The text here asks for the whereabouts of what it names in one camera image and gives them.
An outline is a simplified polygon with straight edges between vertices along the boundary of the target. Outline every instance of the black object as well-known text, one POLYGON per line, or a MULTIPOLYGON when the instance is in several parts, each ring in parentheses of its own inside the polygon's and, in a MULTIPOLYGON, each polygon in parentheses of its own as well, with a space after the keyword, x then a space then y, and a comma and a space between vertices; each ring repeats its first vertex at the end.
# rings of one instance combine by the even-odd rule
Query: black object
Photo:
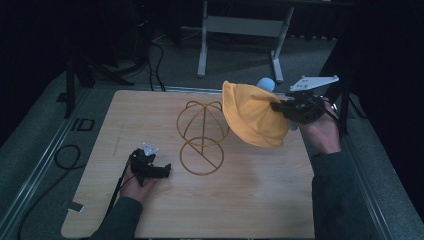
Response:
POLYGON ((288 93, 289 100, 271 102, 275 112, 282 112, 284 117, 294 122, 308 124, 320 118, 325 112, 324 100, 314 96, 312 91, 288 93))
POLYGON ((144 151, 137 148, 129 157, 131 171, 137 178, 140 186, 143 186, 145 178, 167 178, 171 171, 171 164, 165 167, 155 167, 153 161, 156 154, 146 156, 144 151))

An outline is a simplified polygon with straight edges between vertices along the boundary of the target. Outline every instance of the right hand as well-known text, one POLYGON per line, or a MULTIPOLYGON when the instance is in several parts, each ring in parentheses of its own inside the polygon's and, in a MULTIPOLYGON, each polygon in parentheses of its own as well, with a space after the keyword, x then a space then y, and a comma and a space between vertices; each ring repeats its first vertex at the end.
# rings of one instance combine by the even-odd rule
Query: right hand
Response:
MULTIPOLYGON (((326 109, 336 116, 329 102, 324 101, 326 109)), ((327 113, 324 113, 318 120, 309 124, 296 123, 305 133, 312 145, 320 154, 330 154, 340 152, 340 135, 335 120, 327 113)))

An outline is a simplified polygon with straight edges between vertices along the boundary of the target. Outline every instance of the white ball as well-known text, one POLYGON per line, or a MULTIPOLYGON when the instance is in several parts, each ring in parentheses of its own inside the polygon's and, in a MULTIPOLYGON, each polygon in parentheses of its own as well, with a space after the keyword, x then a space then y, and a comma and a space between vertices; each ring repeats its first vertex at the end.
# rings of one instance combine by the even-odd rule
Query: white ball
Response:
POLYGON ((258 84, 256 84, 256 87, 268 92, 272 92, 275 88, 275 82, 271 78, 262 78, 259 80, 258 84))

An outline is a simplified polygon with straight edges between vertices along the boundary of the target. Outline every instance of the metal frame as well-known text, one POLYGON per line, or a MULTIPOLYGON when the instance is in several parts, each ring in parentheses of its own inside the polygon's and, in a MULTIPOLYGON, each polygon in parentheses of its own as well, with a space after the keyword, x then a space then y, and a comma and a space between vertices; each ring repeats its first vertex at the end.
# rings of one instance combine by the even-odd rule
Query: metal frame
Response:
POLYGON ((202 46, 200 49, 197 76, 204 77, 206 75, 206 58, 208 53, 208 45, 206 42, 207 32, 258 35, 265 37, 278 37, 277 47, 275 50, 271 51, 271 61, 274 68, 275 81, 277 83, 282 83, 284 79, 280 64, 280 54, 290 26, 293 12, 294 7, 290 7, 287 11, 285 21, 210 16, 208 15, 208 1, 204 0, 202 46))

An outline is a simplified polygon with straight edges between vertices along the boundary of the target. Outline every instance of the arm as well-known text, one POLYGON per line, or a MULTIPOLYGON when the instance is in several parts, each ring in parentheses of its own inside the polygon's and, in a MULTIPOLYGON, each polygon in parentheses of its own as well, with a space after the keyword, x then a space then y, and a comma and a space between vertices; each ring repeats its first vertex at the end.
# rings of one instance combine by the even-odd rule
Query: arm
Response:
MULTIPOLYGON (((329 103, 326 108, 335 114, 329 103)), ((352 162, 341 150, 335 120, 324 114, 313 123, 298 125, 319 152, 311 158, 315 238, 371 239, 368 209, 352 162)))
POLYGON ((100 228, 90 239, 134 239, 143 205, 129 197, 120 197, 100 228))
POLYGON ((133 177, 131 168, 127 168, 118 201, 90 239, 133 240, 140 214, 143 211, 143 202, 155 183, 156 181, 152 179, 141 187, 137 178, 133 177))
POLYGON ((352 172, 351 160, 337 152, 311 159, 316 239, 372 239, 369 213, 352 172))

